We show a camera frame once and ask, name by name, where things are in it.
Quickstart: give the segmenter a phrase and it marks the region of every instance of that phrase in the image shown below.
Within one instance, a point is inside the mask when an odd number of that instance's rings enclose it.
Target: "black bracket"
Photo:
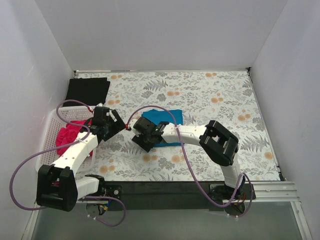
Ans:
[[[93,117],[88,119],[87,125],[91,120],[91,125],[88,125],[90,132],[97,136],[98,144],[103,140],[107,141],[114,135],[126,128],[124,121],[119,116],[116,110],[111,110],[113,119],[110,115],[110,108],[105,106],[96,106],[94,108]]]
[[[200,145],[210,159],[220,166],[230,166],[238,152],[238,138],[218,121],[211,120],[206,125],[206,131],[200,136]]]
[[[164,133],[163,129],[169,122],[161,121],[158,125],[148,120],[145,117],[140,117],[133,128],[139,131],[139,136],[134,136],[132,141],[143,148],[147,153],[155,144],[164,142],[161,135]]]
[[[63,211],[71,211],[76,205],[78,191],[74,172],[54,165],[42,165],[38,171],[36,203]]]

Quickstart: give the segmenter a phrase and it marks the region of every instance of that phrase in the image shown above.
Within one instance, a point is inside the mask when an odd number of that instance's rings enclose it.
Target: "wire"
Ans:
[[[99,211],[99,215],[101,216],[102,213],[101,213],[101,211],[100,211],[100,205],[98,205],[98,211]]]
[[[243,201],[240,204],[243,204],[245,202],[245,200],[246,200],[246,194],[244,193],[243,194]]]
[[[205,196],[206,199],[208,199],[208,201],[209,201],[211,204],[213,204],[213,205],[215,205],[216,207],[219,207],[219,208],[226,208],[226,207],[228,207],[228,206],[232,203],[233,199],[235,198],[235,195],[236,195],[236,193],[237,193],[237,190],[238,190],[238,187],[239,187],[239,183],[240,183],[240,180],[242,179],[242,177],[245,176],[245,177],[248,179],[249,184],[250,184],[250,187],[251,187],[250,203],[249,203],[248,209],[247,209],[246,211],[244,211],[244,213],[241,214],[241,215],[239,215],[238,217],[244,216],[244,215],[248,212],[248,210],[250,209],[251,203],[252,203],[252,199],[253,199],[253,186],[252,186],[252,184],[251,184],[248,176],[247,176],[245,173],[242,173],[242,174],[239,175],[238,180],[237,180],[236,185],[235,185],[235,189],[234,189],[234,191],[233,191],[233,194],[232,194],[230,200],[229,200],[226,204],[220,205],[220,204],[216,203],[215,201],[213,201],[213,200],[207,195],[207,193],[206,193],[205,190],[201,187],[199,181],[197,180],[197,178],[196,178],[196,176],[195,176],[195,173],[194,173],[194,171],[192,170],[191,165],[190,165],[190,162],[189,162],[189,160],[188,160],[188,156],[187,156],[187,153],[186,153],[186,150],[185,150],[185,146],[184,146],[184,141],[183,141],[183,139],[182,139],[182,137],[181,137],[181,134],[180,134],[180,131],[179,131],[179,128],[178,128],[178,125],[177,125],[176,118],[175,118],[175,116],[174,116],[169,110],[165,109],[164,107],[156,106],[156,105],[143,106],[143,107],[138,108],[136,111],[134,111],[134,112],[131,114],[131,116],[130,116],[129,119],[128,119],[127,124],[129,125],[129,123],[130,123],[132,117],[135,115],[135,113],[137,113],[138,111],[140,111],[140,110],[142,110],[142,109],[145,109],[145,108],[158,108],[158,109],[162,109],[162,110],[166,111],[168,114],[170,114],[170,116],[171,116],[172,119],[173,119],[174,126],[176,127],[176,132],[177,132],[179,141],[180,141],[180,143],[181,143],[181,148],[182,148],[182,152],[183,152],[183,155],[184,155],[184,158],[185,158],[185,162],[186,162],[186,164],[187,164],[187,166],[188,166],[188,169],[189,169],[189,171],[190,171],[190,173],[191,173],[191,175],[192,175],[192,178],[193,178],[195,184],[197,185],[197,187],[199,188],[199,190],[202,192],[202,194]]]
[[[81,102],[81,101],[69,99],[69,100],[65,100],[65,101],[61,102],[61,103],[56,107],[56,109],[55,109],[56,115],[57,115],[62,121],[64,121],[65,123],[71,124],[71,125],[74,125],[74,126],[78,126],[78,127],[84,127],[84,128],[86,128],[87,133],[86,133],[86,135],[85,135],[83,138],[81,138],[81,141],[83,141],[83,140],[85,140],[85,139],[89,136],[89,134],[90,134],[90,129],[89,129],[89,127],[87,127],[86,125],[76,124],[76,123],[67,121],[67,120],[65,120],[65,119],[60,115],[60,113],[59,113],[59,108],[60,108],[60,106],[61,106],[62,104],[64,104],[64,103],[68,103],[68,102],[75,102],[75,103],[84,105],[84,106],[86,106],[86,107],[88,108],[88,110],[90,110],[91,107],[88,106],[87,104]],[[22,163],[20,163],[20,164],[18,165],[18,167],[14,170],[14,172],[13,172],[13,174],[12,174],[12,176],[11,176],[11,179],[10,179],[10,184],[9,184],[10,197],[11,197],[13,203],[14,203],[15,205],[17,205],[19,208],[21,208],[21,209],[23,209],[23,210],[27,210],[27,211],[35,211],[35,210],[45,209],[46,207],[44,207],[44,206],[40,206],[40,207],[26,207],[26,206],[21,205],[21,204],[17,201],[17,199],[16,199],[16,197],[15,197],[15,195],[14,195],[13,184],[14,184],[14,180],[15,180],[15,177],[16,177],[18,171],[20,170],[20,168],[21,168],[24,164],[26,164],[26,163],[29,162],[31,159],[33,159],[33,158],[35,158],[35,157],[37,157],[37,156],[39,156],[39,155],[42,155],[42,154],[45,154],[45,153],[48,153],[48,152],[51,152],[51,151],[56,151],[56,150],[58,150],[58,149],[62,149],[62,148],[65,148],[65,147],[70,147],[70,146],[72,146],[72,145],[74,145],[74,144],[77,144],[77,143],[79,143],[79,142],[80,142],[80,141],[77,140],[77,141],[74,141],[74,142],[71,142],[71,143],[62,145],[62,146],[56,146],[56,147],[53,147],[53,148],[48,149],[48,150],[40,151],[40,152],[38,152],[38,153],[35,153],[35,154],[31,155],[30,157],[28,157],[27,159],[25,159]]]
[[[241,200],[241,196],[239,197],[239,200],[237,202],[235,202],[233,205],[237,205]]]
[[[86,196],[86,197],[84,197],[84,199],[85,199],[85,200],[86,200],[86,199],[97,199],[97,197],[95,197],[95,196]],[[120,203],[121,206],[122,206],[122,208],[123,208],[122,218],[120,219],[119,222],[112,224],[112,223],[106,222],[106,221],[102,220],[101,218],[98,218],[98,217],[96,217],[96,216],[94,216],[94,215],[89,214],[88,216],[91,217],[91,218],[93,218],[93,219],[95,219],[95,220],[98,220],[99,222],[101,222],[101,223],[103,223],[104,225],[107,225],[107,226],[109,226],[109,227],[119,226],[119,225],[125,220],[126,215],[127,215],[127,210],[126,210],[125,204],[124,204],[122,201],[120,201],[119,199],[117,199],[117,198],[115,198],[115,197],[111,197],[111,196],[100,196],[99,199],[109,199],[109,200],[116,201],[116,202]]]

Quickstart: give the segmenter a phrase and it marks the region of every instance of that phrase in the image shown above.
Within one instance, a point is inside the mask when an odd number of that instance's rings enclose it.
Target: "cable clip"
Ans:
[[[178,124],[177,126],[174,126],[174,129],[179,129],[180,128],[180,126],[181,126],[181,124]]]
[[[93,113],[93,112],[94,112],[94,110],[93,110],[92,107],[90,107],[90,106],[88,107],[88,110],[89,110],[90,113]]]
[[[85,140],[82,140],[80,137],[77,137],[76,140],[79,141],[79,143],[83,143],[83,144],[88,143],[88,141],[86,142]]]

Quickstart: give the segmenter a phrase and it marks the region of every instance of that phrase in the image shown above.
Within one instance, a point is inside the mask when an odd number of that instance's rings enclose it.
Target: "floral tablecloth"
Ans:
[[[246,71],[80,73],[78,77],[107,77],[111,83],[105,105],[116,109],[125,122],[135,109],[145,105],[181,109],[184,125],[219,121],[239,138],[240,168],[251,180],[280,180]],[[122,131],[102,142],[89,173],[106,181],[193,180],[181,147],[157,147],[146,153],[131,141],[132,137],[132,132]],[[220,167],[202,148],[186,145],[186,152],[198,180],[224,179]]]

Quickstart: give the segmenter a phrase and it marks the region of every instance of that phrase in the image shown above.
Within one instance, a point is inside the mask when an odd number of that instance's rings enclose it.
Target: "black cloth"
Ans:
[[[73,78],[69,81],[65,100],[74,99],[89,106],[105,103],[110,82],[106,77],[99,78]],[[81,106],[76,102],[66,102],[64,107]]]

